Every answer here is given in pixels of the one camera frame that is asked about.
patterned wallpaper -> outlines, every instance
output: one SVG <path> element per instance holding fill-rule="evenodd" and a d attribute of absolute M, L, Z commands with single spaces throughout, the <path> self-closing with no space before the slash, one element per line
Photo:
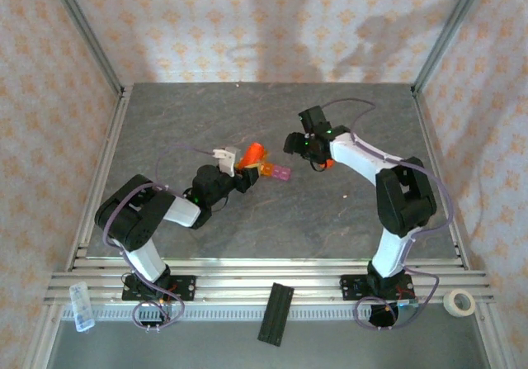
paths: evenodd
<path fill-rule="evenodd" d="M 412 82 L 456 0 L 78 0 L 123 84 Z"/>
<path fill-rule="evenodd" d="M 21 367 L 115 103 L 59 0 L 0 0 L 0 367 Z"/>
<path fill-rule="evenodd" d="M 472 259 L 528 362 L 528 2 L 478 0 L 425 91 Z"/>

floor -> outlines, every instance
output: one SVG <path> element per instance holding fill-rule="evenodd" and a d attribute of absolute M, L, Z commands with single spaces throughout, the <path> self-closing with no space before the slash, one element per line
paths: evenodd
<path fill-rule="evenodd" d="M 115 149 L 103 200 L 136 173 L 155 179 L 160 153 L 175 144 L 200 149 L 259 142 L 268 161 L 291 168 L 291 179 L 261 177 L 246 194 L 232 192 L 229 203 L 198 230 L 162 222 L 153 240 L 166 258 L 371 258 L 380 240 L 375 189 L 342 165 L 314 172 L 299 156 L 283 153 L 286 136 L 302 131 L 297 114 L 341 97 L 378 103 L 356 133 L 370 144 L 430 166 L 409 86 L 402 84 L 135 84 Z M 325 110 L 332 125 L 350 125 L 365 109 L 344 103 Z M 183 192 L 196 169 L 212 158 L 176 149 L 161 161 L 160 180 Z M 444 219 L 440 210 L 429 225 Z M 89 257 L 115 256 L 94 229 Z M 410 258 L 455 258 L 449 231 L 414 245 Z"/>
<path fill-rule="evenodd" d="M 146 334 L 130 322 L 98 322 L 79 334 L 73 322 L 62 322 L 48 369 L 489 367 L 474 315 L 455 318 L 441 305 L 429 305 L 408 328 L 389 332 L 361 329 L 353 321 L 290 320 L 279 348 L 257 341 L 260 325 L 181 322 Z"/>

roll of tape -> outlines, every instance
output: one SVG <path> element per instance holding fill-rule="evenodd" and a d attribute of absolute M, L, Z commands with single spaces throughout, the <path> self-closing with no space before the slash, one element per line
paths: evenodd
<path fill-rule="evenodd" d="M 467 317 L 475 312 L 475 299 L 464 289 L 454 289 L 444 296 L 444 307 L 454 317 Z"/>

mounting plate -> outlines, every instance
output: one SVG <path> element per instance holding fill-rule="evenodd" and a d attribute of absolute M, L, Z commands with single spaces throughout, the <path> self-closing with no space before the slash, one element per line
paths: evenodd
<path fill-rule="evenodd" d="M 196 276 L 169 276 L 169 287 L 174 287 L 174 292 L 177 296 L 180 296 L 184 301 L 193 301 L 195 299 L 196 292 Z M 123 294 L 121 299 L 123 301 L 143 301 L 152 300 L 153 297 L 149 293 L 151 292 L 142 282 L 138 281 L 134 275 L 129 275 L 125 278 L 125 286 L 123 287 Z"/>
<path fill-rule="evenodd" d="M 362 297 L 375 295 L 367 283 L 366 274 L 341 276 L 339 285 L 343 300 L 359 300 Z M 413 303 L 416 300 L 416 294 L 411 276 L 404 274 L 393 288 L 384 291 L 384 295 L 380 297 L 386 300 L 409 300 L 409 303 Z"/>

orange object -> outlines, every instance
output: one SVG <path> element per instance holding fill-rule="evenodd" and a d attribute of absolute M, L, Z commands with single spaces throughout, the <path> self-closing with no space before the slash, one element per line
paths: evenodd
<path fill-rule="evenodd" d="M 240 163 L 238 163 L 237 168 L 244 168 L 256 163 L 260 163 L 264 159 L 265 155 L 266 150 L 264 149 L 264 146 L 258 144 L 257 142 L 253 142 L 249 145 L 249 148 L 247 148 L 246 153 L 244 154 L 242 160 L 240 160 Z"/>
<path fill-rule="evenodd" d="M 273 174 L 273 164 L 262 163 L 261 174 L 266 177 L 270 177 Z"/>

